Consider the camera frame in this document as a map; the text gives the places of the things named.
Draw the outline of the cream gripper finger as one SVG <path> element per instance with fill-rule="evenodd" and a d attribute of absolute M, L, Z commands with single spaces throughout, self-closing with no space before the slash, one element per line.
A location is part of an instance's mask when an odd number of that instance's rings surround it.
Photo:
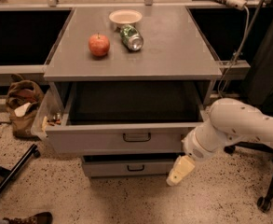
<path fill-rule="evenodd" d="M 176 170 L 171 170 L 166 179 L 166 182 L 169 186 L 175 186 L 183 180 L 183 174 Z"/>

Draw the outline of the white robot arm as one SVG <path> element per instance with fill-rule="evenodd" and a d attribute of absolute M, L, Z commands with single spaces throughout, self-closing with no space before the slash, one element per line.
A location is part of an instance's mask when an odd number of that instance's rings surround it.
<path fill-rule="evenodd" d="M 173 164 L 167 184 L 177 185 L 194 170 L 196 161 L 205 161 L 219 148 L 239 142 L 264 144 L 273 149 L 273 117 L 235 99 L 215 101 L 208 118 L 182 140 L 184 155 Z"/>

